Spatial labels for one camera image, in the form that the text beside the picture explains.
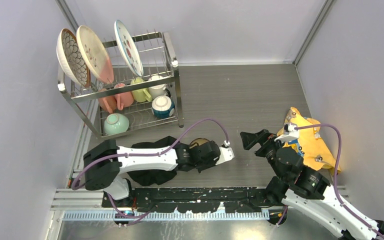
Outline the brown bowl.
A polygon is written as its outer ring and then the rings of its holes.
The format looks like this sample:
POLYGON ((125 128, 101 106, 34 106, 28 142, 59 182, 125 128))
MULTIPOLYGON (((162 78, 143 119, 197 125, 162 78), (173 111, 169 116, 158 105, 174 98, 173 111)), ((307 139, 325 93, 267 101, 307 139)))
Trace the brown bowl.
POLYGON ((194 147, 204 145, 204 144, 206 144, 208 142, 209 142, 209 140, 207 138, 196 138, 196 139, 194 139, 193 141, 190 142, 189 148, 192 149, 194 147))

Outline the dark blue bowl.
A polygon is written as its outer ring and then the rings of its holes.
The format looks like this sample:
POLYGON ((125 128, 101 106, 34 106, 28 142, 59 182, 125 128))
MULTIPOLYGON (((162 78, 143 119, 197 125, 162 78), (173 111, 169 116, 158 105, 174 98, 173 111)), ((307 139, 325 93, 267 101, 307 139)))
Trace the dark blue bowl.
POLYGON ((159 119, 170 118, 174 115, 175 105, 170 97, 166 95, 157 96, 151 104, 154 116, 159 119))

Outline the white ribbed mug black handle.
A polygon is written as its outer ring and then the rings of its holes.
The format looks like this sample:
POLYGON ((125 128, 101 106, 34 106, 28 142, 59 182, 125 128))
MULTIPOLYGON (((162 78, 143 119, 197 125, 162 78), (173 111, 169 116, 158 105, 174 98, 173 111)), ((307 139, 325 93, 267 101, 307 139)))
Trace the white ribbed mug black handle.
MULTIPOLYGON (((153 75, 148 80, 149 81, 157 81, 162 79, 163 77, 160 75, 153 75)), ((159 96, 171 96, 169 86, 167 83, 159 84, 159 85, 153 85, 148 87, 148 91, 153 99, 159 97, 159 96)))

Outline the light green mug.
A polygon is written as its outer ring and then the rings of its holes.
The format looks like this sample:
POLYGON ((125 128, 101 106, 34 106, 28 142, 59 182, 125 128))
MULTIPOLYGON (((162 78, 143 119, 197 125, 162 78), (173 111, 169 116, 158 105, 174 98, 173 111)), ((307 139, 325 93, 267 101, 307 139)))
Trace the light green mug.
MULTIPOLYGON (((135 77, 134 79, 131 80, 130 84, 135 85, 135 84, 140 84, 144 83, 145 81, 141 77, 135 77)), ((152 102, 153 98, 148 90, 148 88, 140 88, 136 90, 131 91, 132 96, 134 100, 138 103, 144 103, 144 102, 152 102)))

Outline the mint green bowl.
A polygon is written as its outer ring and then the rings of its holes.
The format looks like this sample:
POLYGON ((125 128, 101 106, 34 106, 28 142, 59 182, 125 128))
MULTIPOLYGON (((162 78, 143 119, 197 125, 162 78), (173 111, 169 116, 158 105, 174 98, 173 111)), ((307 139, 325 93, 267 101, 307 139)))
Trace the mint green bowl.
POLYGON ((125 133, 130 126, 129 119, 121 113, 111 113, 104 121, 104 133, 116 135, 125 133))

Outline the watermelon pattern plate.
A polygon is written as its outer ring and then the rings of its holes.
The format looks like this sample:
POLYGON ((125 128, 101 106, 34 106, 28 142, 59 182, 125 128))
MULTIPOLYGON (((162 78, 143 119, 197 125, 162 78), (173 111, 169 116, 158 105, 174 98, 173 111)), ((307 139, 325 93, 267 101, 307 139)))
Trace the watermelon pattern plate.
POLYGON ((126 26, 119 19, 114 22, 114 34, 117 46, 127 67, 135 76, 142 77, 144 69, 139 51, 126 26))

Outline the pink and cream plate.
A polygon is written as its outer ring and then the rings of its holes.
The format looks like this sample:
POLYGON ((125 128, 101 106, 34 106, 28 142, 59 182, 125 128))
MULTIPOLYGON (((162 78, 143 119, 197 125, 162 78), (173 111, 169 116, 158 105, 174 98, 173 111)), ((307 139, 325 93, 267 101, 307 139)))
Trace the pink and cream plate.
POLYGON ((103 84, 114 82, 114 70, 111 58, 96 33, 86 25, 76 30, 76 40, 81 56, 93 74, 103 84))

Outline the flower pattern brown-rim plate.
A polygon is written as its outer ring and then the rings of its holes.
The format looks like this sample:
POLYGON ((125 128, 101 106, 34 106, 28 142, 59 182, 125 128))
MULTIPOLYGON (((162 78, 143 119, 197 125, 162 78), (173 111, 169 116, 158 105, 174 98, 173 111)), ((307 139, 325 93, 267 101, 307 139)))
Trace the flower pattern brown-rim plate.
POLYGON ((56 55, 63 72, 77 85, 87 88, 91 83, 91 73, 80 52, 76 36, 63 28, 56 44, 56 55))

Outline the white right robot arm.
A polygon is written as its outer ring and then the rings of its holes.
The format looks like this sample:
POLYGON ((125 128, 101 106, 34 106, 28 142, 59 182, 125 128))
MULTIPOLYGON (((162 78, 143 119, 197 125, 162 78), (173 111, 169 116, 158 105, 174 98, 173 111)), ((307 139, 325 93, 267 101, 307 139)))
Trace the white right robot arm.
POLYGON ((265 188, 271 205, 283 204, 319 223, 339 240, 384 238, 384 221, 367 217, 357 210, 318 170, 304 165, 304 159, 284 144, 299 138, 299 131, 287 124, 282 135, 266 129, 257 133, 241 132, 245 150, 256 144, 257 157, 266 158, 275 172, 265 188))

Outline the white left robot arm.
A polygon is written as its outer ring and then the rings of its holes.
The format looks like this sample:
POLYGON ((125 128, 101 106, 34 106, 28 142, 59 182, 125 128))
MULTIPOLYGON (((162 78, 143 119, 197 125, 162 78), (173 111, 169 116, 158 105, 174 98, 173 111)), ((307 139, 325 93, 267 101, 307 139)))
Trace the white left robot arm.
POLYGON ((232 148, 204 138, 185 144, 168 136, 156 142, 141 142, 135 148, 119 146, 109 139, 83 156, 84 183, 86 190, 103 190, 121 207, 128 207, 134 197, 124 173, 142 186, 161 185, 178 171, 202 172, 234 157, 232 148))

